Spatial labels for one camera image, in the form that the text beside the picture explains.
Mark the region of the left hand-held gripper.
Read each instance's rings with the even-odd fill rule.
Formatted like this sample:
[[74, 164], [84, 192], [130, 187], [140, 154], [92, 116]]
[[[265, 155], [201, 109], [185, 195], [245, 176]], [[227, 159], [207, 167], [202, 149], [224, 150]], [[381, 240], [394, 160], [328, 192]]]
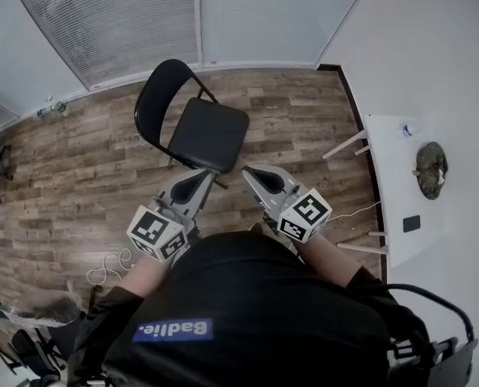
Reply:
[[204, 207], [214, 183], [214, 174], [193, 169], [170, 178], [147, 206], [140, 206], [127, 236], [135, 248], [158, 261], [171, 261], [190, 245], [189, 235], [196, 231], [194, 221]]

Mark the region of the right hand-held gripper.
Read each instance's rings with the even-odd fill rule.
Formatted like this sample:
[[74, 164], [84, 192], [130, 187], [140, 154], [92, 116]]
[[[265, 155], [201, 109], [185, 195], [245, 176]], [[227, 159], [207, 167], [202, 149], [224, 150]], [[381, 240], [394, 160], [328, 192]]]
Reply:
[[283, 168], [250, 164], [241, 169], [244, 180], [265, 210], [264, 217], [275, 223], [277, 234], [306, 243], [331, 216], [331, 206], [316, 189], [300, 188]]

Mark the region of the black folding chair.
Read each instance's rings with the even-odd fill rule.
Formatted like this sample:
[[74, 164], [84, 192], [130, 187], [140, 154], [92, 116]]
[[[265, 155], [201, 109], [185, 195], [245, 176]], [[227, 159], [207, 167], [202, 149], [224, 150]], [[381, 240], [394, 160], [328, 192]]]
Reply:
[[[160, 133], [168, 108], [190, 80], [198, 85], [198, 94], [186, 103], [165, 147]], [[245, 112], [221, 104], [190, 67], [177, 59], [165, 60], [154, 69], [137, 98], [134, 120], [140, 136], [171, 163], [207, 169], [215, 176], [235, 167], [250, 123]]]

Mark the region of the person's left forearm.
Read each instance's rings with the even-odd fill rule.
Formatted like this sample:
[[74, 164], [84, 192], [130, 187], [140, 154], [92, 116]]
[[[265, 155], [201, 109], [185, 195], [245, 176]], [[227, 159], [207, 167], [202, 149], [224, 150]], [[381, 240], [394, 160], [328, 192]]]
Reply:
[[171, 268], [172, 261], [160, 262], [144, 255], [118, 283], [118, 287], [140, 298], [146, 298], [159, 288]]

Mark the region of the person's right forearm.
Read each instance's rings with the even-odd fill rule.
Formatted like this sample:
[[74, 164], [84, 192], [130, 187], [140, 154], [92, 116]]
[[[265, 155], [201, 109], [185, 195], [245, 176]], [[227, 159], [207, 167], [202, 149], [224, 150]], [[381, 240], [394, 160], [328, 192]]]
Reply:
[[305, 264], [335, 285], [347, 287], [361, 269], [354, 258], [341, 252], [320, 233], [305, 243], [294, 242], [294, 246]]

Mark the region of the person's black shirt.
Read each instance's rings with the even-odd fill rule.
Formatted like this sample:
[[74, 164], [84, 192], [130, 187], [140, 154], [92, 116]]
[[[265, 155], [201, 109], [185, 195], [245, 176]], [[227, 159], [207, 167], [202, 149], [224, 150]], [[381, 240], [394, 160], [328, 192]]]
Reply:
[[140, 298], [115, 286], [86, 315], [68, 387], [385, 387], [393, 341], [423, 321], [387, 291], [347, 287], [258, 231], [211, 235]]

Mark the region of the dark wooden baseboard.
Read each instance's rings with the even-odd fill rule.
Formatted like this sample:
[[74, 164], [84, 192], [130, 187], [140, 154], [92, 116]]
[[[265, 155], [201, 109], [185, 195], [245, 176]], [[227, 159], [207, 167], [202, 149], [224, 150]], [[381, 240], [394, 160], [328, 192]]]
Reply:
[[[338, 73], [341, 85], [347, 96], [348, 104], [352, 109], [356, 126], [359, 130], [361, 130], [364, 126], [363, 119], [358, 110], [356, 101], [353, 97], [352, 91], [348, 84], [348, 80], [345, 77], [344, 71], [342, 70], [341, 66], [337, 64], [320, 64], [317, 70]], [[381, 200], [381, 197], [380, 197], [378, 183], [377, 183], [377, 175], [376, 175], [376, 171], [373, 164], [373, 158], [370, 156], [368, 152], [364, 152], [364, 156], [366, 158], [366, 161], [369, 167], [369, 175], [370, 175], [370, 179], [373, 186], [373, 197], [378, 202]], [[385, 224], [384, 224], [384, 219], [383, 219], [383, 214], [382, 214], [382, 209], [380, 204], [376, 205], [376, 214], [377, 214], [377, 232], [383, 232]], [[380, 261], [381, 261], [381, 280], [386, 283], [388, 278], [386, 256], [380, 255]]]

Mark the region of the white table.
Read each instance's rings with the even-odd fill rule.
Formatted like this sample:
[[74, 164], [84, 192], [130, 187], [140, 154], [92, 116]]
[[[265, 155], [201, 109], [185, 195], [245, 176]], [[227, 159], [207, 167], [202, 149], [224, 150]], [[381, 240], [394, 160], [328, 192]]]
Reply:
[[[363, 129], [325, 155], [327, 160], [359, 139], [368, 140], [367, 151], [373, 158], [381, 197], [388, 266], [394, 268], [428, 249], [444, 236], [444, 204], [441, 198], [428, 200], [421, 193], [415, 175], [416, 155], [433, 138], [432, 126], [424, 121], [417, 135], [403, 138], [399, 127], [404, 116], [367, 114]], [[421, 228], [404, 233], [402, 220], [420, 215]]]

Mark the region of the clear plastic water bottle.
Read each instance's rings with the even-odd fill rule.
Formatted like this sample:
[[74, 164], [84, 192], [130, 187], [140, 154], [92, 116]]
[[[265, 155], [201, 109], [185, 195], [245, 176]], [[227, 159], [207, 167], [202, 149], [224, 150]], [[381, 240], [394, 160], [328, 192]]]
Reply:
[[403, 138], [409, 138], [417, 135], [424, 128], [424, 121], [422, 119], [406, 120], [398, 129], [398, 134]]

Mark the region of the camouflage cap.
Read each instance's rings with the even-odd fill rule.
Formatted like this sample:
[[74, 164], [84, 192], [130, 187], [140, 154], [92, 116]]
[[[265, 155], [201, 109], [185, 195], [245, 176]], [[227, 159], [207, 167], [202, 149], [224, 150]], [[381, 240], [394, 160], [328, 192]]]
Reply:
[[444, 186], [448, 161], [444, 150], [437, 142], [424, 144], [416, 155], [416, 167], [412, 173], [419, 189], [428, 200], [436, 200]]

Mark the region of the green plastic bottle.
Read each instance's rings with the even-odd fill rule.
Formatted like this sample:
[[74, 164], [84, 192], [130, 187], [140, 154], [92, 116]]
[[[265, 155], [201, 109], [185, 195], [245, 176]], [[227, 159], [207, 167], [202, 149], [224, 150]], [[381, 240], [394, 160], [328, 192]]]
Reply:
[[68, 105], [64, 102], [57, 102], [55, 104], [46, 106], [44, 108], [41, 108], [37, 110], [36, 116], [38, 118], [43, 118], [46, 115], [49, 114], [62, 114], [62, 115], [67, 115], [68, 114]]

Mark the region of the clear plastic bag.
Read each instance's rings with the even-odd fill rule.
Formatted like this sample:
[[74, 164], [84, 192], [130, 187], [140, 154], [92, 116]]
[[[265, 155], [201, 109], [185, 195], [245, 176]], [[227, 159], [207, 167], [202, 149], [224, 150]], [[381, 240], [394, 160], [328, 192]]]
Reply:
[[70, 291], [34, 289], [5, 304], [2, 312], [23, 327], [62, 327], [79, 318], [81, 298]]

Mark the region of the wide white window blind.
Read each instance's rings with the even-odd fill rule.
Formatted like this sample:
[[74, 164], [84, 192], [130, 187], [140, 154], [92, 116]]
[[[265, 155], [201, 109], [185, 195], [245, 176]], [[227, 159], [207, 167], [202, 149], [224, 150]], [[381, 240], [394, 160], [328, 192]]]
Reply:
[[194, 0], [21, 1], [88, 89], [167, 59], [198, 62]]

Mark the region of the grey backpack rig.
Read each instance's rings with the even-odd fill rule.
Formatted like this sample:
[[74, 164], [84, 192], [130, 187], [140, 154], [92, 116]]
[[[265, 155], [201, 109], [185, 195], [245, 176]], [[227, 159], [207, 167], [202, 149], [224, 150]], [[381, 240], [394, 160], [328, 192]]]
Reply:
[[387, 387], [466, 387], [473, 371], [478, 340], [458, 344], [452, 337], [420, 349], [412, 342], [395, 342], [388, 352]]

